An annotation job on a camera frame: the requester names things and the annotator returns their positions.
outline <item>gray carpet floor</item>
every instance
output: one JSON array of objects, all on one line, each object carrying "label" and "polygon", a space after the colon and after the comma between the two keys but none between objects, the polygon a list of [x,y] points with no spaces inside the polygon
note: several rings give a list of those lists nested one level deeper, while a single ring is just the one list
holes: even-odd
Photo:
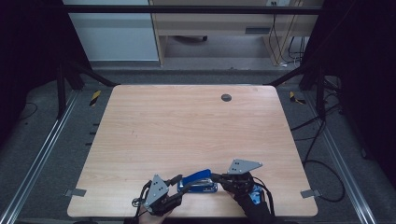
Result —
[{"label": "gray carpet floor", "polygon": [[[182,58],[179,54],[168,55],[167,59]],[[244,54],[244,57],[266,57],[265,54],[257,56]],[[98,71],[104,77],[122,84],[257,84],[268,83],[275,78],[286,74],[287,70],[267,69],[259,67],[253,70],[237,66],[228,69],[216,70],[210,67],[205,71],[201,69],[176,69],[172,64],[162,69],[136,69],[133,71]],[[73,189],[78,181],[83,164],[90,151],[90,146],[97,126],[106,108],[106,103],[111,94],[111,88],[85,77],[86,86],[78,93],[77,104],[71,112],[61,135],[59,136],[46,165],[41,171],[35,186],[22,208],[18,222],[20,223],[73,223],[87,218],[71,218],[66,214],[70,198],[64,196],[66,189]],[[284,108],[290,127],[295,127],[315,115],[309,105],[301,105],[290,101],[290,91],[294,91],[296,98],[305,99],[312,96],[312,91],[302,92],[298,88],[298,77],[277,87],[279,99]],[[95,106],[89,106],[95,91],[102,93]],[[55,122],[57,113],[56,84],[48,83],[30,92],[27,102],[35,105],[26,105],[21,114],[19,123],[12,131],[11,137],[2,146],[0,151],[0,211],[4,211],[12,200],[19,184],[24,179],[30,165],[35,159],[38,150],[44,143],[47,134]],[[326,106],[338,103],[335,97],[329,97]],[[378,223],[396,223],[396,192],[383,175],[375,161],[369,161],[361,156],[360,145],[348,122],[342,113],[342,108],[335,110],[327,116],[327,128],[339,147],[343,158],[356,178],[361,191],[369,204]],[[309,149],[311,140],[299,140],[313,137],[318,130],[318,124],[312,123],[302,129],[292,132],[301,158]],[[309,159],[322,161],[334,168],[327,145],[320,135],[314,144]],[[308,163],[305,171],[312,189],[319,189],[323,196],[337,198],[342,189],[337,178],[326,168],[316,163]],[[318,214],[315,217],[288,217],[300,223],[361,223],[354,206],[348,195],[339,203],[329,203],[316,198]],[[97,217],[94,221],[112,222],[119,219]],[[164,223],[245,223],[244,219],[168,219]]]}]

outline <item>black wire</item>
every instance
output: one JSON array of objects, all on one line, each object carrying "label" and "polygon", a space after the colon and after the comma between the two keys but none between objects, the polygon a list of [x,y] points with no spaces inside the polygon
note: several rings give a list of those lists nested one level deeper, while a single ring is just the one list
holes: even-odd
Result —
[{"label": "black wire", "polygon": [[142,191],[140,192],[140,196],[139,196],[138,199],[133,199],[132,200],[132,206],[134,206],[134,202],[135,203],[138,202],[137,204],[139,205],[139,206],[136,207],[136,213],[134,214],[134,220],[137,220],[139,218],[139,216],[140,216],[139,212],[140,212],[140,205],[143,202],[143,194],[149,188],[149,186],[151,185],[151,182],[152,181],[150,180],[147,184],[145,184],[145,186],[143,186]]},{"label": "black wire", "polygon": [[301,49],[300,49],[300,51],[297,51],[297,52],[291,52],[290,51],[291,45],[293,44],[293,42],[294,42],[294,36],[291,38],[291,41],[290,41],[290,44],[289,44],[289,49],[288,49],[289,57],[294,59],[294,61],[300,62],[303,59],[301,56],[300,57],[291,56],[291,54],[296,54],[296,53],[301,54],[301,53],[303,53],[303,52],[301,52]]},{"label": "black wire", "polygon": [[148,210],[146,210],[146,211],[140,213],[139,216],[142,216],[143,214],[147,213],[147,211],[148,211]]},{"label": "black wire", "polygon": [[258,177],[253,176],[253,178],[259,180],[261,182],[261,184],[259,184],[259,183],[255,183],[255,184],[260,186],[260,187],[262,187],[267,192],[268,201],[269,201],[269,204],[270,204],[271,215],[275,216],[274,199],[272,197],[271,191],[265,186],[264,182],[262,182],[262,180],[260,180]]},{"label": "black wire", "polygon": [[36,104],[34,104],[34,103],[26,103],[27,105],[34,105],[35,106],[35,110],[32,112],[32,113],[30,113],[28,116],[26,116],[26,117],[24,117],[24,118],[21,118],[20,120],[23,120],[23,119],[28,119],[28,118],[30,118],[30,117],[32,117],[32,115],[37,111],[37,109],[38,109],[38,106],[36,105]]},{"label": "black wire", "polygon": [[295,141],[295,142],[298,142],[298,141],[306,141],[306,140],[310,140],[310,139],[314,139],[314,138],[315,138],[315,136],[313,136],[313,137],[308,137],[308,138],[298,138],[298,139],[294,139],[294,141]]},{"label": "black wire", "polygon": [[309,146],[308,152],[306,152],[306,154],[305,154],[305,158],[303,160],[303,167],[305,167],[305,162],[308,160],[308,156],[311,153],[312,148],[314,147],[314,144],[317,141],[318,136],[320,135],[322,128],[324,129],[325,123],[326,123],[326,121],[324,121],[324,120],[320,123],[320,127],[319,127],[319,129],[317,131],[317,134],[315,134],[314,140],[312,141],[311,146]]},{"label": "black wire", "polygon": [[[339,104],[333,105],[332,107],[329,107],[328,109],[326,109],[326,114],[327,114],[327,113],[330,113],[331,110],[333,110],[333,109],[336,108],[337,106],[339,106]],[[298,125],[297,127],[291,128],[290,130],[291,130],[291,131],[296,131],[296,130],[298,130],[298,129],[301,129],[301,128],[303,128],[304,126],[306,126],[306,125],[308,125],[308,124],[314,122],[314,121],[317,120],[317,119],[320,119],[320,116],[316,116],[316,117],[314,117],[314,118],[312,118],[312,119],[310,119],[310,120],[308,120],[308,121],[306,121],[306,122],[304,122],[304,123]]]},{"label": "black wire", "polygon": [[342,188],[342,190],[343,190],[342,193],[341,193],[341,196],[340,196],[339,198],[337,198],[337,199],[326,198],[326,197],[324,197],[323,195],[320,195],[319,198],[321,198],[321,199],[323,199],[324,201],[329,202],[329,203],[339,203],[339,202],[341,202],[341,201],[345,198],[345,196],[346,196],[346,187],[345,187],[344,182],[343,182],[343,180],[341,179],[340,175],[337,174],[337,173],[334,171],[334,169],[332,169],[332,167],[326,165],[324,162],[316,161],[316,160],[307,160],[307,161],[305,161],[305,163],[309,163],[309,162],[321,164],[322,166],[324,166],[324,167],[326,167],[327,169],[329,169],[330,172],[332,172],[332,173],[337,177],[338,181],[340,182],[341,188]]},{"label": "black wire", "polygon": [[282,49],[281,49],[280,44],[279,44],[279,39],[277,38],[275,23],[276,23],[276,14],[274,14],[273,26],[272,26],[272,29],[271,29],[271,32],[270,32],[270,37],[269,37],[269,45],[270,45],[271,51],[273,52],[275,61],[276,61],[277,64],[279,64],[279,62],[278,62],[277,59],[276,59],[274,50],[273,50],[273,48],[272,48],[272,46],[271,46],[271,34],[272,34],[273,31],[274,31],[274,34],[275,34],[275,39],[276,39],[277,47],[279,48],[279,55],[280,55],[280,58],[281,58],[283,61],[285,61],[286,63],[292,63],[291,61],[285,60],[285,59],[283,58],[283,56],[282,56],[282,53],[281,53],[281,52],[282,52]]},{"label": "black wire", "polygon": [[338,86],[338,83],[337,83],[337,85],[335,85],[332,82],[330,82],[327,78],[324,78],[324,81],[326,82],[325,84],[330,85],[332,88],[340,89],[339,86]]},{"label": "black wire", "polygon": [[326,167],[327,169],[329,169],[329,170],[338,178],[338,181],[340,182],[341,188],[342,188],[343,191],[342,191],[342,193],[341,193],[341,196],[340,196],[339,198],[337,198],[337,199],[326,198],[326,197],[324,197],[324,196],[322,196],[322,195],[319,196],[319,198],[321,198],[321,199],[323,199],[323,200],[325,200],[325,201],[327,201],[327,202],[329,202],[329,203],[339,203],[339,202],[341,202],[341,201],[344,199],[345,194],[346,194],[346,188],[345,188],[344,182],[342,181],[341,177],[334,171],[334,169],[332,169],[330,166],[326,165],[325,163],[323,163],[323,162],[321,162],[321,161],[315,161],[315,160],[309,160],[309,159],[308,159],[308,156],[309,156],[309,154],[311,153],[312,148],[313,148],[313,146],[314,146],[316,140],[318,139],[318,136],[320,135],[320,133],[321,133],[322,130],[324,129],[325,123],[326,123],[325,120],[323,120],[323,121],[320,123],[320,127],[319,127],[319,129],[318,129],[318,131],[317,131],[317,134],[315,135],[314,140],[313,140],[312,143],[311,143],[311,146],[309,147],[308,151],[307,151],[306,154],[305,154],[305,157],[304,157],[304,160],[303,160],[303,167],[305,168],[305,165],[306,165],[308,162],[315,162],[315,163],[321,164],[321,165],[323,165],[324,167]]},{"label": "black wire", "polygon": [[304,48],[305,48],[305,36],[301,38],[301,43],[300,43],[300,58],[302,59],[304,56]]},{"label": "black wire", "polygon": [[328,94],[323,100],[326,101],[331,96],[335,96],[338,99],[338,93],[332,92],[332,93]]}]

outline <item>wooden board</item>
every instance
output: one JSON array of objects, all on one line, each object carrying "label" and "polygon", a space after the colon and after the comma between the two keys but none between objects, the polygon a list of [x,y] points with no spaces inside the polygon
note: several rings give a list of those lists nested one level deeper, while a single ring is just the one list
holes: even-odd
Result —
[{"label": "wooden board", "polygon": [[[221,95],[232,96],[230,102]],[[211,169],[234,158],[260,161],[252,171],[272,191],[278,216],[314,216],[313,198],[276,89],[269,86],[133,85],[114,88],[68,208],[71,217],[132,217],[131,206],[155,174],[162,179]],[[170,195],[176,192],[172,187]],[[171,217],[243,217],[219,186],[186,194]]]}]

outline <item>table top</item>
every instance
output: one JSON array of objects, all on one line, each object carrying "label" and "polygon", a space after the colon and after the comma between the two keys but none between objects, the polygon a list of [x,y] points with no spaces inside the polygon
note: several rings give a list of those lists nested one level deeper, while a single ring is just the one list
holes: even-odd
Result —
[{"label": "table top", "polygon": [[[231,95],[231,101],[221,99]],[[224,174],[233,159],[259,161],[251,171],[271,190],[281,217],[317,211],[276,89],[251,85],[120,85],[114,88],[67,213],[132,217],[131,202],[155,174],[162,179],[210,169]],[[177,192],[170,188],[169,195]],[[243,217],[222,189],[188,193],[171,217]]]}]

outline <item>floor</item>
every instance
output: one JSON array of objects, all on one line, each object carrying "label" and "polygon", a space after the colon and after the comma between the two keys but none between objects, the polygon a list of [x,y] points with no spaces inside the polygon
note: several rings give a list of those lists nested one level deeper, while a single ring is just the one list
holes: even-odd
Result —
[{"label": "floor", "polygon": [[[298,51],[299,47],[296,38],[291,52]],[[122,84],[261,85],[285,75],[299,65],[294,58],[286,60],[290,61],[287,66],[273,66],[262,40],[256,36],[209,36],[206,42],[199,37],[175,36],[168,42],[163,66],[136,65],[134,69],[118,70],[100,67],[96,71]],[[67,96],[75,105],[68,111],[65,123],[57,123],[55,119],[57,95],[54,82],[29,93],[30,104],[26,105],[20,122],[0,152],[1,218],[9,217],[11,213],[16,215],[13,219],[16,223],[74,223],[89,220],[67,215],[70,198],[64,196],[64,192],[77,184],[94,138],[92,133],[96,131],[96,124],[100,122],[106,108],[111,88],[89,77],[83,78],[86,82],[83,91],[67,91]],[[313,109],[314,91],[300,91],[299,79],[296,77],[276,88],[290,127],[296,127],[316,115]],[[102,92],[96,105],[89,106],[92,94],[98,90]],[[296,99],[306,100],[306,104],[291,101],[291,91],[295,93]],[[286,219],[300,223],[396,223],[394,188],[375,161],[361,156],[360,145],[342,114],[342,107],[337,105],[338,99],[333,92],[326,92],[325,95],[328,96],[326,106],[335,105],[335,108],[329,112],[325,130],[318,136],[309,158],[324,162],[339,174],[343,183],[346,183],[346,195],[337,203],[317,197],[318,214],[315,217]],[[56,141],[46,142],[54,126],[59,128],[60,135],[55,138]],[[302,160],[318,128],[319,122],[315,121],[292,132]],[[45,151],[43,146],[48,146],[49,150]],[[41,155],[41,161],[37,161],[37,155]],[[350,176],[340,172],[340,166],[345,166]],[[324,198],[337,199],[342,196],[343,188],[338,178],[323,165],[310,162],[305,166],[305,172],[311,188],[319,189]],[[15,205],[14,199],[19,199],[20,203]],[[95,217],[93,220],[99,223],[121,223],[116,218]],[[192,223],[192,220],[165,221],[182,222]],[[195,219],[193,222],[246,221]]]}]

